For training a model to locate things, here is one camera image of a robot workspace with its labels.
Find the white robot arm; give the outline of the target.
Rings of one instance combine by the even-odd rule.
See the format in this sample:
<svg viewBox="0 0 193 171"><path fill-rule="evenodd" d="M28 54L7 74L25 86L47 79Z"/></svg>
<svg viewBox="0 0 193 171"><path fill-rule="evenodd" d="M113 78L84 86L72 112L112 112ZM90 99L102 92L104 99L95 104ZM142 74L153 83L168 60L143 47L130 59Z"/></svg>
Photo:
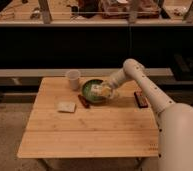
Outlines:
<svg viewBox="0 0 193 171"><path fill-rule="evenodd" d="M159 171L193 171L193 107L172 100L146 76L135 59L125 60L105 85L117 89L130 80L141 88L158 121Z"/></svg>

